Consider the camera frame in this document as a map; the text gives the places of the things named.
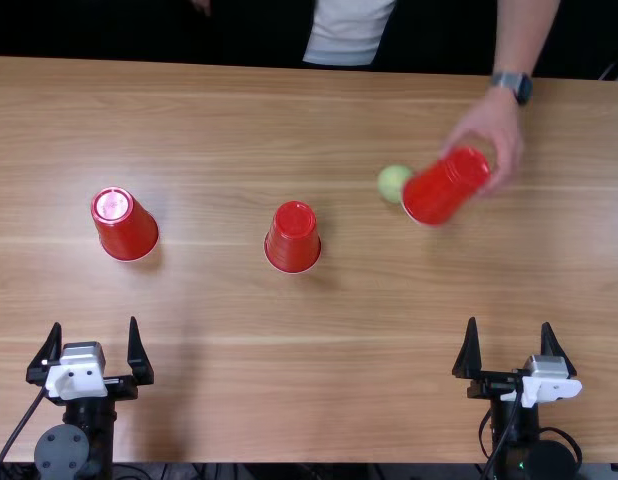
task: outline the tennis ball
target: tennis ball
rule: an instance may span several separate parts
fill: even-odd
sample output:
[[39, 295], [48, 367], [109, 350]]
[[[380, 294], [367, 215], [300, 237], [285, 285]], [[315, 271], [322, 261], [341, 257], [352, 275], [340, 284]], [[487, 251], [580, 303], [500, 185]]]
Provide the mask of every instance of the tennis ball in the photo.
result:
[[391, 203], [402, 201], [402, 188], [413, 176], [413, 171], [404, 165], [389, 165], [378, 175], [378, 191], [382, 198]]

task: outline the upside-down red cup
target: upside-down red cup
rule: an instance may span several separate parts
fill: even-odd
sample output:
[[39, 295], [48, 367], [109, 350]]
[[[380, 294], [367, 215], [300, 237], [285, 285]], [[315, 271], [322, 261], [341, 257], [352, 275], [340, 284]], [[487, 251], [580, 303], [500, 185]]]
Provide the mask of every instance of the upside-down red cup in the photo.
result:
[[416, 222], [442, 225], [489, 180], [489, 163], [475, 148], [453, 150], [407, 181], [402, 206]]
[[91, 216], [102, 248], [116, 260], [138, 260], [158, 242], [156, 221], [122, 188], [105, 188], [93, 197]]
[[320, 237], [316, 215], [309, 205], [287, 202], [281, 205], [265, 237], [265, 255], [285, 273], [309, 269], [320, 256]]

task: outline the human hand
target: human hand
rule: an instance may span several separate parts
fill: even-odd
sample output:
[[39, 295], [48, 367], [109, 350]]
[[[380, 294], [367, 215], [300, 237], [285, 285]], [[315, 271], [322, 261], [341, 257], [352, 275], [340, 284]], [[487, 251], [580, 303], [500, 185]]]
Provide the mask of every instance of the human hand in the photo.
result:
[[484, 192], [494, 192], [511, 178], [522, 157], [518, 104], [510, 90], [490, 88], [451, 131], [443, 144], [441, 157], [444, 158], [463, 137], [471, 134], [488, 140], [496, 150], [496, 171], [483, 188]]
[[191, 0], [196, 10], [204, 12], [208, 17], [211, 16], [211, 0]]

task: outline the watch strap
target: watch strap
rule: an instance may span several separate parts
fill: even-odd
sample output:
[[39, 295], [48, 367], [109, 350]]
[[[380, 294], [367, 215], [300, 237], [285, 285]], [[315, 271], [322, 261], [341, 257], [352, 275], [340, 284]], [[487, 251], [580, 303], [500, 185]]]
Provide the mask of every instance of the watch strap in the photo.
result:
[[491, 85], [511, 90], [518, 105], [526, 105], [531, 98], [532, 82], [526, 73], [495, 72], [491, 76]]

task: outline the red cup rim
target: red cup rim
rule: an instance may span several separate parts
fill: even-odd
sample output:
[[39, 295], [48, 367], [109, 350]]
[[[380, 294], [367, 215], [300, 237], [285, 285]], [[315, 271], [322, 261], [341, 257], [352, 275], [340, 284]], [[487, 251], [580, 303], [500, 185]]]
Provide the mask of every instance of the red cup rim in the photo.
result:
[[413, 181], [416, 180], [416, 176], [414, 175], [413, 177], [411, 177], [409, 180], [407, 180], [404, 184], [404, 186], [402, 187], [402, 193], [400, 196], [400, 204], [402, 205], [402, 209], [405, 211], [405, 213], [407, 214], [407, 216], [414, 222], [416, 222], [418, 225], [425, 225], [427, 227], [432, 227], [432, 228], [437, 228], [437, 227], [442, 227], [443, 224], [437, 224], [437, 223], [424, 223], [421, 222], [420, 220], [417, 220], [416, 217], [414, 217], [413, 213], [411, 212], [411, 210], [409, 209], [409, 207], [407, 207], [407, 205], [405, 204], [405, 190], [407, 189], [407, 185]]
[[291, 240], [310, 235], [317, 224], [316, 214], [311, 207], [296, 200], [280, 205], [273, 217], [273, 222], [276, 231], [284, 238]]
[[[100, 204], [100, 201], [105, 195], [110, 193], [118, 195], [120, 199], [123, 199], [127, 203], [125, 212], [122, 215], [113, 218], [107, 218], [100, 213], [100, 210], [103, 207]], [[124, 188], [107, 187], [98, 192], [96, 196], [93, 197], [93, 200], [91, 200], [91, 216], [98, 223], [104, 223], [106, 225], [116, 225], [117, 223], [124, 222], [127, 218], [129, 218], [129, 215], [131, 215], [131, 212], [133, 211], [134, 203], [135, 202], [133, 200], [133, 196]]]

